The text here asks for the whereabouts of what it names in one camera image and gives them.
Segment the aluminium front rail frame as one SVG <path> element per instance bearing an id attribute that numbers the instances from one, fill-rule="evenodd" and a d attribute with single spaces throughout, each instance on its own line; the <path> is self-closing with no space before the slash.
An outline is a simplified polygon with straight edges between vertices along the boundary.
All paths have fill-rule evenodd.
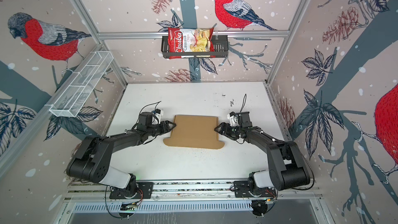
<path id="1" fill-rule="evenodd" d="M 222 180 L 156 180 L 140 181 L 141 191 L 125 197 L 115 189 L 92 184 L 74 184 L 62 203 L 60 215 L 104 213 L 129 218 L 134 214 L 252 211 L 271 209 L 284 200 L 308 200 L 318 210 L 321 196 L 314 190 L 284 190 L 274 188 L 250 192 L 245 182 Z"/>

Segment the red cassava chips bag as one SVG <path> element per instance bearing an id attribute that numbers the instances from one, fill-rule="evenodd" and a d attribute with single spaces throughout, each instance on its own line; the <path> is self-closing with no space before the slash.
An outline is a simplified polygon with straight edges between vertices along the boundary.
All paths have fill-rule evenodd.
<path id="1" fill-rule="evenodd" d="M 169 53 L 213 52 L 214 46 L 211 41 L 213 31 L 213 28 L 168 28 Z"/>

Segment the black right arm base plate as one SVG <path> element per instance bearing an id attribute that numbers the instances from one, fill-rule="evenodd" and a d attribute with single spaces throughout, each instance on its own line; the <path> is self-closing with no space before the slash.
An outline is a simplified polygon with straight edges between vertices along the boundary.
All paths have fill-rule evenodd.
<path id="1" fill-rule="evenodd" d="M 273 187 L 258 188 L 249 185 L 249 182 L 244 180 L 236 180 L 233 182 L 230 190 L 234 193 L 236 198 L 276 198 L 277 192 Z"/>

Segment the white mesh wall shelf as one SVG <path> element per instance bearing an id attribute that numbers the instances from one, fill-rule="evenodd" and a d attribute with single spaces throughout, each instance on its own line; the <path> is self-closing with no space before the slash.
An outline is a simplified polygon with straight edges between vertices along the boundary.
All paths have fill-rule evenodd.
<path id="1" fill-rule="evenodd" d="M 109 51 L 91 52 L 84 59 L 83 67 L 72 73 L 72 81 L 51 105 L 49 111 L 56 117 L 77 117 L 113 59 Z"/>

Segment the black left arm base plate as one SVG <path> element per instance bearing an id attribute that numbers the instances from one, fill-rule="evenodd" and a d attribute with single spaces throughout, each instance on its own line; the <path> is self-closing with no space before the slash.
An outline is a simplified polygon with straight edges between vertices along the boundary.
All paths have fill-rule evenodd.
<path id="1" fill-rule="evenodd" d="M 109 198 L 111 200 L 146 200 L 151 198 L 153 187 L 153 182 L 137 182 L 135 186 L 128 186 L 125 189 L 111 187 Z"/>

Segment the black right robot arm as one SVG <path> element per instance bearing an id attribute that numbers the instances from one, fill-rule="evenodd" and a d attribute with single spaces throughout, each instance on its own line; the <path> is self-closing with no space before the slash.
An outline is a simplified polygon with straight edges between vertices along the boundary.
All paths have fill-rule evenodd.
<path id="1" fill-rule="evenodd" d="M 306 162 L 295 142 L 278 140 L 253 126 L 249 112 L 231 112 L 235 125 L 222 122 L 215 131 L 230 140 L 243 139 L 267 154 L 268 173 L 272 185 L 278 191 L 310 184 L 311 177 Z"/>

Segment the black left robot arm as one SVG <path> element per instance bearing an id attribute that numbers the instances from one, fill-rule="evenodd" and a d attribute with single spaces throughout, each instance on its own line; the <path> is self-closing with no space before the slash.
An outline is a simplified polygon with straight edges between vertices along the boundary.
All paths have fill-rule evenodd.
<path id="1" fill-rule="evenodd" d="M 66 174 L 76 179 L 106 185 L 127 191 L 137 192 L 136 177 L 110 165 L 113 153 L 123 149 L 140 146 L 149 137 L 158 137 L 171 132 L 177 124 L 160 121 L 156 114 L 143 112 L 138 122 L 130 130 L 111 136 L 91 138 L 87 136 L 72 156 Z"/>

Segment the brown cardboard paper box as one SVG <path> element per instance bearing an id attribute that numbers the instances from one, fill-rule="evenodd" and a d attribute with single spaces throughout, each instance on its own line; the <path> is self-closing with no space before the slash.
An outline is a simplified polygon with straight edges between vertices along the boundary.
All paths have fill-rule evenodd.
<path id="1" fill-rule="evenodd" d="M 215 131 L 218 126 L 218 117 L 176 115 L 176 127 L 171 131 L 163 143 L 170 147 L 186 147 L 200 149 L 222 149 L 225 143 L 219 140 L 219 133 Z"/>

